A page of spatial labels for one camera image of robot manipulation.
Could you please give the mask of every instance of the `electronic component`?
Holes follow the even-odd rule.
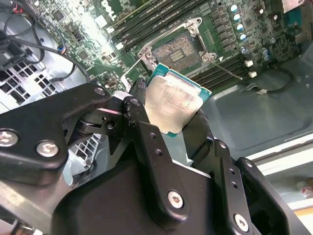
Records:
[[[213,24],[215,24],[215,25],[220,25],[222,23],[223,23],[223,21],[221,18],[217,18],[216,20],[213,21]]]
[[[52,16],[55,20],[60,21],[61,19],[64,18],[64,15],[60,10],[57,10],[56,12],[52,13]]]
[[[159,63],[147,82],[145,109],[151,124],[174,137],[210,95],[209,90]]]
[[[82,60],[85,60],[88,58],[88,54],[83,50],[78,54],[79,58],[81,58]]]
[[[216,28],[216,31],[218,32],[218,33],[221,33],[221,32],[223,32],[225,30],[225,26],[222,24],[222,25],[220,25],[220,26],[218,26],[217,28]]]
[[[243,41],[244,39],[246,39],[246,35],[244,33],[241,33],[238,35],[238,39]]]
[[[235,14],[235,15],[233,15],[233,17],[232,17],[232,19],[233,19],[234,21],[238,21],[238,20],[240,20],[240,18],[241,18],[241,16],[240,16],[239,14]]]
[[[223,33],[219,34],[219,38],[220,38],[221,40],[223,40],[223,39],[225,39],[225,38],[227,38],[227,37],[228,37],[228,34],[227,34],[226,32],[223,32]]]
[[[72,31],[72,34],[74,35],[74,37],[76,38],[76,40],[77,40],[78,42],[80,42],[81,40],[84,39],[84,37],[83,37],[82,34],[78,31],[78,29],[74,29],[74,30]]]
[[[232,47],[231,45],[228,45],[228,46],[226,46],[226,47],[223,47],[223,50],[224,50],[225,52],[228,52],[228,51],[230,51],[230,50],[233,50],[233,47]]]
[[[252,60],[246,60],[245,65],[246,65],[246,67],[249,68],[249,67],[253,66],[253,61]]]
[[[237,25],[236,25],[236,30],[237,30],[237,31],[243,31],[243,30],[244,30],[243,24],[242,24],[242,23],[237,24]]]
[[[253,71],[253,72],[249,72],[248,75],[249,75],[249,77],[251,77],[251,78],[255,78],[255,77],[258,75],[258,73],[255,72],[255,71]]]
[[[254,13],[257,14],[257,15],[263,15],[263,13],[264,13],[264,9],[261,8],[261,7],[257,7],[257,8],[255,8],[253,11],[254,11]]]
[[[237,5],[231,5],[230,6],[230,8],[229,8],[229,10],[231,11],[231,12],[237,12],[238,11],[238,6]]]
[[[224,46],[226,45],[229,45],[230,44],[230,40],[227,38],[227,39],[224,39],[223,41],[221,41],[221,44]]]
[[[219,11],[218,11],[218,10],[215,10],[215,11],[211,12],[210,16],[211,16],[212,18],[214,18],[214,19],[217,18],[217,17],[219,17],[219,16],[220,16]]]
[[[189,32],[185,32],[152,51],[159,63],[182,72],[196,64],[201,57]]]
[[[36,14],[56,25],[70,48],[69,55],[77,58],[92,78],[103,81],[106,71],[116,73],[116,88],[122,90],[121,77],[133,66],[136,68],[129,78],[134,83],[138,77],[147,79],[158,63],[190,77],[208,69],[218,58],[249,53],[252,58],[246,60],[253,60],[258,71],[264,72],[268,62],[261,52],[263,47],[271,51],[270,61],[279,58],[281,63],[297,56],[297,44],[306,35],[289,28],[283,11],[274,7],[282,1],[230,0],[210,4],[206,0],[160,0],[144,4],[133,0],[122,6],[119,1],[96,4],[82,0],[71,7],[62,0],[41,0],[37,6],[33,1],[26,2]],[[263,13],[256,14],[257,8]],[[48,30],[59,41],[55,30]],[[176,46],[177,39],[186,32],[189,36],[184,46],[191,48],[190,54],[185,53],[186,48]],[[272,37],[276,39],[274,44],[270,43]],[[158,56],[156,50],[165,51],[166,46],[172,47],[167,56]]]

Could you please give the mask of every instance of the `cable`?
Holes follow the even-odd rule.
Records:
[[[14,2],[15,4],[17,4],[18,6],[20,6],[21,8],[23,9],[26,9],[26,11],[28,12],[28,14],[30,14],[34,19],[41,19],[42,21],[48,23],[51,28],[58,34],[59,38],[61,39],[61,45],[65,47],[65,40],[64,40],[64,37],[62,36],[61,32],[59,31],[59,29],[50,21],[48,20],[47,18],[41,16],[41,15],[38,15],[38,14],[35,14],[31,11],[31,9],[29,9],[29,7],[27,7],[26,5],[22,4],[21,2],[19,1],[16,1],[16,0],[12,0],[12,2]]]
[[[20,43],[20,44],[25,45],[25,46],[43,49],[43,50],[46,50],[46,51],[58,54],[58,55],[60,55],[60,56],[62,56],[64,58],[66,58],[67,60],[72,62],[82,72],[82,74],[86,77],[86,81],[89,82],[89,75],[88,75],[87,71],[78,62],[76,62],[72,58],[68,57],[67,55],[60,54],[60,52],[58,50],[55,50],[55,49],[52,49],[52,48],[49,48],[49,47],[40,46],[40,45],[37,45],[37,44],[34,44],[34,43],[30,43],[28,41],[24,41],[24,40],[21,40],[21,39],[18,39],[18,38],[11,38],[10,40],[13,41],[13,42]]]
[[[235,78],[238,78],[239,80],[243,80],[242,77],[235,75],[234,73],[232,73],[231,71],[223,68],[222,66],[220,66],[219,64],[214,64],[216,67],[220,68],[221,70],[224,70],[225,72],[227,72],[228,74],[232,75]]]
[[[286,91],[292,85],[292,83],[295,82],[294,75],[290,71],[288,71],[282,67],[274,67],[274,68],[277,69],[278,71],[288,75],[288,77],[290,78],[289,81],[287,82],[287,84],[284,85],[282,88],[269,91],[267,89],[260,88],[257,84],[247,84],[247,83],[244,83],[244,84],[248,85],[248,86],[251,85],[251,88],[249,89],[249,91],[256,90],[258,94],[278,94],[278,93],[282,93],[282,92]]]
[[[32,22],[31,22],[31,25],[32,25],[32,31],[33,31],[33,36],[36,40],[36,43],[40,46],[42,46],[43,44],[41,43],[39,37],[38,37],[38,34],[37,34],[37,31],[36,31],[36,21],[34,19],[32,19]],[[40,62],[43,61],[43,59],[45,58],[45,50],[43,49],[39,49],[39,53],[40,53],[40,56],[39,56],[39,60],[38,61],[30,61],[30,60],[26,60],[28,63],[32,64],[32,65],[35,65],[35,64],[38,64]]]
[[[70,77],[74,73],[75,69],[76,69],[76,66],[75,64],[73,64],[72,70],[69,72],[68,75],[66,75],[65,77],[52,78],[50,79],[50,82],[62,82],[64,79],[67,79],[68,77]]]

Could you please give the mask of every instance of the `black cable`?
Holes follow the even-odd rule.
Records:
[[[52,79],[50,79],[50,82],[61,82],[64,79],[67,79],[68,77],[70,77],[74,73],[75,69],[76,69],[76,66],[75,66],[75,64],[73,64],[72,70],[69,72],[68,75],[66,75],[65,77],[52,78]]]
[[[43,50],[46,50],[46,51],[58,54],[58,55],[60,55],[60,56],[62,56],[64,58],[66,58],[67,60],[72,62],[82,72],[82,74],[86,77],[86,81],[89,82],[89,75],[88,75],[87,71],[84,69],[84,67],[81,66],[78,62],[76,62],[72,58],[68,57],[67,55],[60,54],[60,52],[55,50],[55,49],[52,49],[52,48],[49,48],[49,47],[40,46],[40,45],[37,45],[37,44],[34,44],[34,43],[30,43],[28,41],[24,41],[24,40],[21,40],[21,39],[18,39],[18,38],[11,38],[10,40],[13,41],[13,42],[16,42],[16,43],[20,43],[20,44],[25,45],[25,46],[43,49]]]
[[[287,82],[286,85],[284,85],[283,87],[281,87],[279,89],[269,91],[267,89],[260,88],[259,86],[257,86],[255,84],[255,86],[253,86],[253,88],[251,88],[250,90],[255,90],[257,92],[261,92],[262,91],[262,94],[278,94],[278,93],[282,93],[282,92],[286,91],[295,82],[295,77],[292,74],[292,72],[290,72],[289,70],[284,69],[282,67],[275,67],[274,69],[276,69],[276,70],[278,70],[278,71],[288,75],[289,81]],[[248,86],[251,85],[251,84],[247,83],[247,81],[242,82],[242,83],[245,84],[245,85],[248,85]]]
[[[38,37],[36,28],[35,28],[36,27],[36,21],[34,19],[32,19],[31,25],[32,25],[33,36],[35,38],[36,43],[38,45],[42,46],[43,44],[41,43],[41,41],[40,41],[40,39]],[[32,64],[32,65],[35,65],[35,64],[38,64],[38,63],[42,62],[43,59],[45,58],[45,50],[39,49],[39,53],[40,53],[40,56],[39,56],[39,60],[38,61],[30,61],[30,60],[26,59],[26,62],[28,62],[29,64]]]
[[[292,74],[292,72],[290,72],[289,70],[283,69],[282,67],[277,67],[276,69],[282,73],[287,74],[290,79],[289,79],[288,83],[285,86],[283,86],[282,88],[279,88],[279,89],[273,90],[273,91],[268,91],[267,94],[277,94],[277,93],[284,92],[285,90],[287,90],[292,85],[292,83],[295,82],[295,77]]]

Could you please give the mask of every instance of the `black plastic part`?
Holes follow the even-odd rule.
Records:
[[[261,234],[311,234],[253,162],[240,158],[236,165],[243,176],[252,222]]]
[[[79,117],[110,99],[108,92],[97,94],[96,87],[87,83],[2,114],[0,130],[15,132],[19,141],[0,147],[0,178],[35,185],[58,180],[68,155],[64,131],[69,140]],[[59,147],[57,155],[39,155],[36,146],[42,141],[54,142]]]
[[[126,154],[134,152],[130,148]],[[172,170],[183,182],[192,204],[188,220],[175,230],[165,230],[151,218],[141,166],[133,159],[70,192],[53,214],[51,235],[217,234],[213,227],[212,180],[176,164]]]

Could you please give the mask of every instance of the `ram slot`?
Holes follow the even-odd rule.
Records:
[[[163,20],[159,21],[156,24],[153,24],[151,27],[144,29],[144,32],[137,33],[133,35],[133,38],[124,40],[124,50],[129,51],[137,44],[147,40],[150,36],[154,35],[156,32],[159,32],[163,28],[173,24],[178,19],[182,18],[186,13],[193,11],[195,8],[203,4],[206,0],[193,0],[183,6],[182,9],[174,11],[171,15],[167,16]]]
[[[130,13],[129,15],[125,16],[124,18],[122,18],[119,22],[115,23],[113,25],[113,27],[115,29],[121,27],[123,24],[126,24],[128,21],[130,21],[132,18],[137,17],[138,15],[142,14],[143,12],[145,12],[150,6],[155,5],[155,3],[158,2],[158,0],[150,0],[148,2],[146,2],[145,4],[143,4],[142,6],[140,6],[139,8],[137,8],[135,11],[133,11],[132,13]]]
[[[248,70],[244,65],[244,60],[241,55],[236,56],[220,65],[235,75],[241,77],[247,76]],[[209,70],[191,79],[211,91],[215,91],[216,89],[222,88],[229,83],[238,81],[237,78],[218,67],[210,68]]]
[[[137,36],[139,33],[145,31],[147,28],[153,26],[160,20],[166,18],[171,13],[183,9],[183,6],[185,4],[188,4],[188,0],[185,1],[177,0],[174,3],[170,4],[169,6],[162,9],[157,14],[151,16],[148,20],[146,20],[142,24],[137,24],[134,28],[131,28],[127,33],[117,35],[116,38],[119,39],[120,41],[129,40],[132,37]]]
[[[148,18],[152,17],[154,14],[161,11],[164,7],[167,7],[172,2],[173,0],[161,0],[160,2],[157,2],[156,4],[150,6],[144,12],[131,18],[129,21],[125,22],[124,24],[114,27],[116,30],[113,36],[120,39],[121,35],[127,33],[132,28],[148,20]]]

